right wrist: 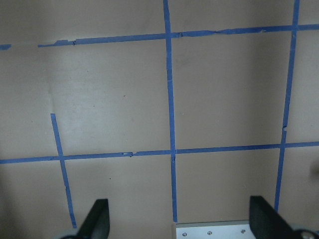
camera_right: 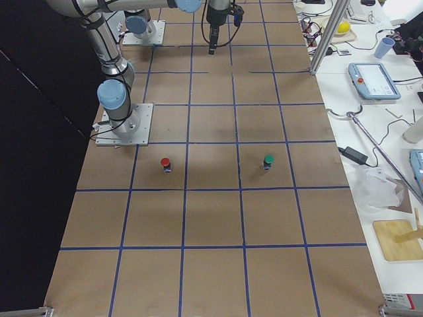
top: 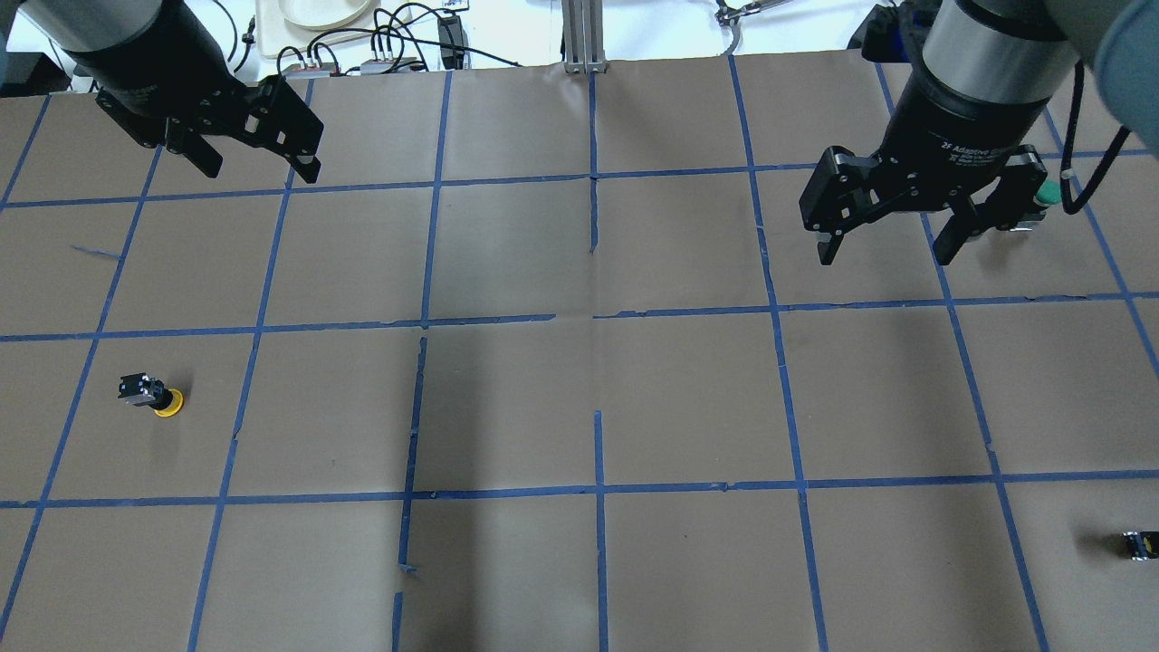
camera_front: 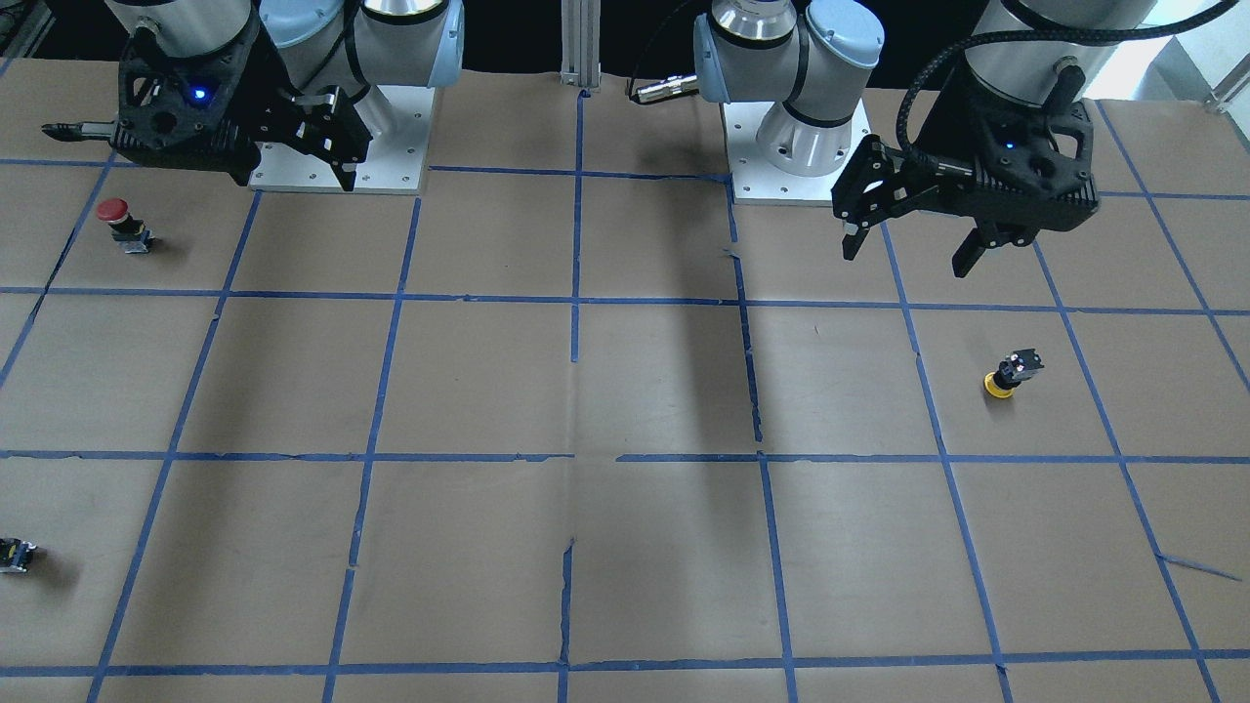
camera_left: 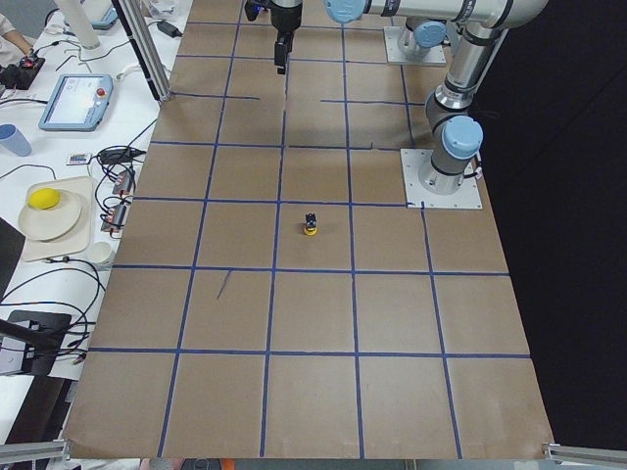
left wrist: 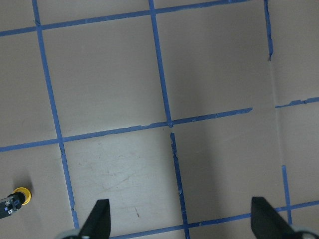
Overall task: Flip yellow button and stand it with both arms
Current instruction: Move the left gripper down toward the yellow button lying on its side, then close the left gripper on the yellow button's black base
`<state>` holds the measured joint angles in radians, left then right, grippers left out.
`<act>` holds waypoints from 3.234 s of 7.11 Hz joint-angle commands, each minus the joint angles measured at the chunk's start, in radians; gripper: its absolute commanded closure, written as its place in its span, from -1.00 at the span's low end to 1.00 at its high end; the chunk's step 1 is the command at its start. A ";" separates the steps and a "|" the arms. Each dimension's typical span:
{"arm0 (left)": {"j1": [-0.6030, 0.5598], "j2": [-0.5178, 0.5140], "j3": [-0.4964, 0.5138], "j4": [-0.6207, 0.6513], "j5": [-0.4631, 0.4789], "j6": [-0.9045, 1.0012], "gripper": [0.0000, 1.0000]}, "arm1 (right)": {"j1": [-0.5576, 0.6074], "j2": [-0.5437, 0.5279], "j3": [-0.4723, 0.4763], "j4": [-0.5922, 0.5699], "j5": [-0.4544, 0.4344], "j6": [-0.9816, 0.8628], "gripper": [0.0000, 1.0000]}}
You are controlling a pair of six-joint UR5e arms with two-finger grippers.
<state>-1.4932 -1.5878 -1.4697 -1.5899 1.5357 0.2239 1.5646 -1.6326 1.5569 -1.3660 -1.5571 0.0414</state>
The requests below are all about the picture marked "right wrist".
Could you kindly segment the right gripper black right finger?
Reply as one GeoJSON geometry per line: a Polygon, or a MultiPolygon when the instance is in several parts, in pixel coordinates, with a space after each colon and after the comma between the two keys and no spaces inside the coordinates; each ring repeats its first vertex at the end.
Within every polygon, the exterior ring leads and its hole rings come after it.
{"type": "Polygon", "coordinates": [[[256,239],[296,239],[295,231],[262,196],[251,196],[249,226],[256,239]]]}

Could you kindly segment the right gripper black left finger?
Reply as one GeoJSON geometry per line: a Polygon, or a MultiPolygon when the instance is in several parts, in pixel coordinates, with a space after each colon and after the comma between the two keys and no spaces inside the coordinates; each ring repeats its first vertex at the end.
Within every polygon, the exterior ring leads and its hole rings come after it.
{"type": "Polygon", "coordinates": [[[78,230],[76,239],[107,239],[110,233],[108,199],[97,199],[78,230]]]}

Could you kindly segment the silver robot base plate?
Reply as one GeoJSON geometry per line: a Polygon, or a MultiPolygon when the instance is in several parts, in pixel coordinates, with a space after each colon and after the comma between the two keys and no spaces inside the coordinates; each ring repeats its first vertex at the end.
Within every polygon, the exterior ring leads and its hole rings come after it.
{"type": "Polygon", "coordinates": [[[249,221],[182,223],[175,226],[176,239],[254,239],[249,221]]]}

